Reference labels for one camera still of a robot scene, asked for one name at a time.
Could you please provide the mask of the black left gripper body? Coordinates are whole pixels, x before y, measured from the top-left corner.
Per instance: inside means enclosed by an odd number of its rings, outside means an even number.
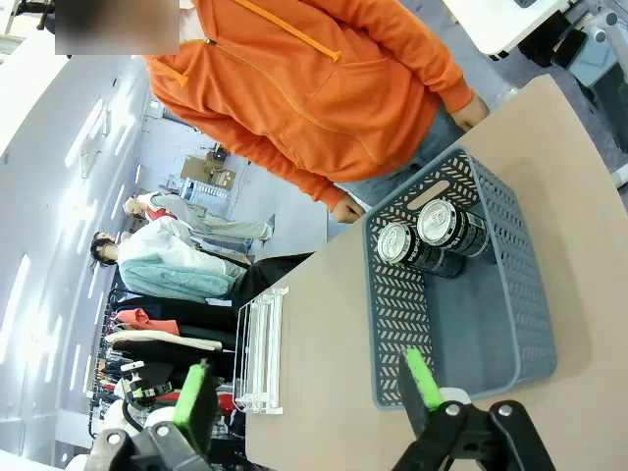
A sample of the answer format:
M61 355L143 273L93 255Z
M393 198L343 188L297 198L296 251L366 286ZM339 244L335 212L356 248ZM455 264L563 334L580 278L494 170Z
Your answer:
M125 398L127 400L151 400L167 395L172 391L173 387L170 382L153 384L149 379L134 374L129 381L129 388L126 390Z

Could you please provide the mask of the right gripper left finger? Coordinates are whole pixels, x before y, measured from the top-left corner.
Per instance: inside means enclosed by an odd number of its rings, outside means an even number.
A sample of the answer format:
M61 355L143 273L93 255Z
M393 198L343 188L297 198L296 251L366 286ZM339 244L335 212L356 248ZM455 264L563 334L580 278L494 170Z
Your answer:
M144 428L136 436L108 429L96 438L89 470L208 470L211 429L218 412L212 368L189 368L173 419Z

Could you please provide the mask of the person's right hand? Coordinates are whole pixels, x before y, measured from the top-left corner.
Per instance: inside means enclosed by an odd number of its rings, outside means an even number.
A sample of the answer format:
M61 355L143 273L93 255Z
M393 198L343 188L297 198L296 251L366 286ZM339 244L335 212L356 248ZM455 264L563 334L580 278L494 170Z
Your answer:
M349 194L346 194L332 211L334 219L342 224L352 224L364 214L364 208Z

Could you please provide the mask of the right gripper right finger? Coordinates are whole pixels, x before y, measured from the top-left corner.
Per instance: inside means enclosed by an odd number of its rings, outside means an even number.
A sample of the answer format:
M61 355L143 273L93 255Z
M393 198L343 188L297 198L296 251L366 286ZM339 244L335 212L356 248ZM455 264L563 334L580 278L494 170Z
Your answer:
M481 470L555 468L522 403L503 400L481 410L460 400L466 392L457 388L446 398L417 348L400 355L397 385L415 440L395 470L448 470L457 460Z

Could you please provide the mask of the person's left hand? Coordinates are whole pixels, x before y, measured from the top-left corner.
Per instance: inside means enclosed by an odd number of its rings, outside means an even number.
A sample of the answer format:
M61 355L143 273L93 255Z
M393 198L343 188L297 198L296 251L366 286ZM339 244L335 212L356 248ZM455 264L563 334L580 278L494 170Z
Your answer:
M470 131L490 115L490 109L479 95L475 95L464 108L450 115L461 129Z

